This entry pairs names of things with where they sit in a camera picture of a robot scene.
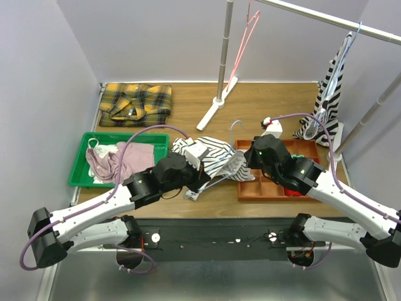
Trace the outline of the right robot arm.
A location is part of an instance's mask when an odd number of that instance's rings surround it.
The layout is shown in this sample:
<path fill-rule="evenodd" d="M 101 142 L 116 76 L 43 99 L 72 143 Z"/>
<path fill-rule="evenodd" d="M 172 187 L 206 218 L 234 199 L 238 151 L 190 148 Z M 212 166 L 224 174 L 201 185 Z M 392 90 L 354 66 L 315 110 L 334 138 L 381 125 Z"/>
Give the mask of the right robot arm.
<path fill-rule="evenodd" d="M 325 220 L 300 213 L 279 239 L 289 246 L 319 241 L 365 251 L 390 268 L 400 263 L 400 211 L 362 195 L 340 182 L 333 171 L 306 157 L 293 157 L 284 142 L 268 134 L 256 136 L 245 153 L 247 166 L 283 188 L 329 204 L 351 222 Z"/>

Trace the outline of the white black striped tank top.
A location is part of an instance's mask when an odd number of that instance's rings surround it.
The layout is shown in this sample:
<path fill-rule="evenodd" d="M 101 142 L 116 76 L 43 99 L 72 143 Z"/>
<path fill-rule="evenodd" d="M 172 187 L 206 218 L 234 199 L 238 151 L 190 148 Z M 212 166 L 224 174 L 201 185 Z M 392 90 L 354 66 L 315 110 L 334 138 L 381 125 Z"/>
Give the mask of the white black striped tank top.
<path fill-rule="evenodd" d="M 194 141 L 203 143 L 209 149 L 209 153 L 203 158 L 202 163 L 211 179 L 222 176 L 237 182 L 255 180 L 250 168 L 246 167 L 244 151 L 233 150 L 227 142 L 212 137 L 203 136 Z M 184 155 L 186 147 L 185 139 L 175 139 L 172 144 L 172 152 Z"/>

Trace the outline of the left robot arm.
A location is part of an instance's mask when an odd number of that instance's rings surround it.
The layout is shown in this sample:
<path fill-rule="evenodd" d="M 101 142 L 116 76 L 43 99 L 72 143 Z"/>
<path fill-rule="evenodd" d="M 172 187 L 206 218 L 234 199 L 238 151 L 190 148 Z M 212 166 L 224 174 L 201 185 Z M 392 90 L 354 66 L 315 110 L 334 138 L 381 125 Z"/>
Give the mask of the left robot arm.
<path fill-rule="evenodd" d="M 39 269 L 59 263 L 82 248 L 103 244 L 131 248 L 139 239 L 134 219 L 114 219 L 115 215 L 152 204 L 175 189 L 187 187 L 197 192 L 210 180 L 203 162 L 193 164 L 185 156 L 170 152 L 155 166 L 132 174 L 99 197 L 53 212 L 39 208 L 32 214 L 29 240 L 19 264 L 31 269 L 24 263 L 28 250 L 33 252 L 35 269 Z"/>

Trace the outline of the blue wire hanger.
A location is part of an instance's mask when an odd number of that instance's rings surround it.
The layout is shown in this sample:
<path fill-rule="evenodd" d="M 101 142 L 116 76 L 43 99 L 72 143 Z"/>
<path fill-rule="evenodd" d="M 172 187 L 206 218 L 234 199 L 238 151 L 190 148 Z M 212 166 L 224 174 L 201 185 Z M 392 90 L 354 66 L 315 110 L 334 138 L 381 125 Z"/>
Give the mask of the blue wire hanger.
<path fill-rule="evenodd" d="M 229 129 L 230 141 L 224 142 L 212 137 L 202 136 L 195 140 L 197 144 L 206 146 L 209 151 L 202 160 L 204 171 L 210 180 L 203 184 L 197 191 L 189 188 L 184 193 L 185 199 L 196 201 L 201 193 L 219 184 L 225 179 L 244 182 L 254 179 L 248 168 L 245 167 L 244 151 L 233 148 L 234 135 L 233 129 L 236 124 L 243 127 L 241 120 L 235 120 Z"/>

